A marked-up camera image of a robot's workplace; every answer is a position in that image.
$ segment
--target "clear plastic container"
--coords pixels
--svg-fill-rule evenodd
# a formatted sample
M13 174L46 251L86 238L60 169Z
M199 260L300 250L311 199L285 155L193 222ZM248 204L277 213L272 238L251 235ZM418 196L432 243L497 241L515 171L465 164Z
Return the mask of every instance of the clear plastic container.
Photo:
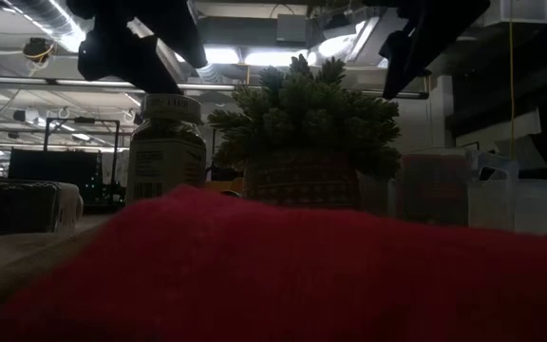
M490 175L487 180L480 180L483 172ZM398 178L397 213L420 222L512 230L518 176L515 161L473 150L407 154Z

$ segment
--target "red towel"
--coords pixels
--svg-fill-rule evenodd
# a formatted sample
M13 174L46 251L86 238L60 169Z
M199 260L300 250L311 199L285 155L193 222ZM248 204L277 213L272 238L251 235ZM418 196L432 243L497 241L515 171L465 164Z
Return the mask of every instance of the red towel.
M547 342L547 238L182 187L17 294L0 341Z

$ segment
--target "plastic bin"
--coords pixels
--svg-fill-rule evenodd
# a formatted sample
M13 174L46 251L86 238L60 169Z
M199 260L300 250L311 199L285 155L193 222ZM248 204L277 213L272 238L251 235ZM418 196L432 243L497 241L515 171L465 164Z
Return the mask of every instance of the plastic bin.
M517 233L547 234L547 180L520 180L516 211Z
M485 169L493 171L480 180ZM398 181L400 218L513 230L519 166L506 158L465 149L405 155Z

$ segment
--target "ceiling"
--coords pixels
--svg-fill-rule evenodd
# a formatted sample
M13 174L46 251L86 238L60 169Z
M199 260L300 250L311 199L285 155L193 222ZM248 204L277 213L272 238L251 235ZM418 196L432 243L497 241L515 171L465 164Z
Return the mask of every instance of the ceiling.
M0 76L9 77L34 77L46 79L72 79L82 80L83 77L77 71L77 56L72 51L66 51L58 46L47 64L36 67L35 64L29 63L22 54L22 47L31 37L48 38L48 36L36 26L34 22L29 20L17 12L6 9L0 2ZM358 13L359 4L354 4L354 12ZM227 25L229 19L232 21L247 20L247 23L256 23L258 21L261 28L275 29L276 18L278 14L295 14L314 16L315 12L320 9L315 8L307 0L293 0L286 5L279 4L256 4L252 1L235 0L228 1L197 1L195 7L198 11L200 22L203 20L211 20L210 23L214 28L217 25ZM366 23L372 15L374 28L370 30L361 30L357 32L353 38L351 48L358 46L358 41L361 40L361 34L364 34L362 40L364 45L357 47L357 54L347 61L348 72L344 80L344 86L355 89L382 89L385 84L387 71L377 66L382 62L378 51L387 36L394 30L401 29L405 24L404 20L398 18L394 9L387 11L379 11L375 14L369 14L370 17L362 13L363 17L356 16L358 24L361 21ZM242 37L234 37L236 39L254 40L256 31L250 27L241 28ZM215 32L220 33L224 29L215 29ZM493 28L475 29L472 32L471 38L457 44L458 47L450 49L443 54L433 65L434 75L448 72L450 67L455 66L463 57L471 54L481 42L489 39L489 36L496 36L503 33L495 31ZM205 34L204 41L215 41L222 39L220 36L211 36L214 33ZM250 46L238 44L236 50L242 59L250 53ZM275 42L270 48L278 48ZM177 82L203 82L190 66L180 62L174 57L174 53L168 53L168 59L174 69L173 75ZM258 82L258 71L263 66L252 66L250 70L246 66L238 65L216 65L217 71L224 77L226 83L242 83L249 80L251 84ZM424 82L416 80L410 84L406 91L423 91ZM203 92L193 91L192 96L197 96L203 102L203 115L209 114L217 105L231 105L232 100L229 93L221 92ZM87 116L102 119L120 120L122 123L122 132L124 137L120 140L121 146L128 146L129 134L136 127L131 120L131 115L128 114L131 110L138 110L138 101L140 95L132 94L130 98L123 92L111 91L82 91L75 89L74 91L52 89L23 89L20 86L11 86L9 88L0 87L0 143L18 143L18 144L38 144L44 139L43 133L34 132L35 130L44 129L36 123L21 123L15 122L12 118L14 110L36 108L41 116L58 116L61 110L68 111L70 118L76 116ZM2 110L7 102L10 102L8 110ZM9 131L18 129L19 138L9 138ZM53 135L50 143L56 145L72 144L78 145L85 143L93 147L109 148L113 144L113 137L110 133L110 127L92 126L89 128L81 128L90 132L102 132L103 135L94 135L95 138L91 142L78 142L73 140L70 135ZM0 146L1 150L9 149L9 146Z

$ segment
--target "plant pot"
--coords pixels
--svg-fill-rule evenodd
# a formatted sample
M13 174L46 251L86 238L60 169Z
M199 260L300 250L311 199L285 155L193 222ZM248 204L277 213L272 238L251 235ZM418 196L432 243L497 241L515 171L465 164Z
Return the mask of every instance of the plant pot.
M355 170L344 153L330 149L284 149L249 160L244 196L291 207L360 208Z

